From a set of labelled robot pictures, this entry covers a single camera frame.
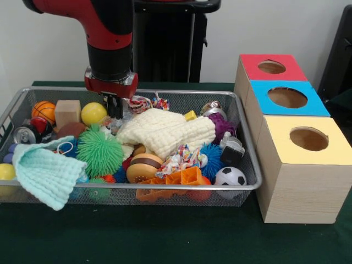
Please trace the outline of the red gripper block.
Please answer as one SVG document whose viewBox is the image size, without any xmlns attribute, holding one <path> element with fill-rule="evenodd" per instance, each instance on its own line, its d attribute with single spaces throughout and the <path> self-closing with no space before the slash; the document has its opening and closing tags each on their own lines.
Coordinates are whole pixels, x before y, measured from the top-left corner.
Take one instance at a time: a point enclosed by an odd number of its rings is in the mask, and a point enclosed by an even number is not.
<svg viewBox="0 0 352 264">
<path fill-rule="evenodd" d="M 125 79 L 118 81 L 103 81 L 93 76 L 90 67 L 86 68 L 84 82 L 87 90 L 97 94 L 104 94 L 104 101 L 107 105 L 108 115 L 111 118 L 123 118 L 123 99 L 132 98 L 138 87 L 137 73 L 130 72 Z"/>
</svg>

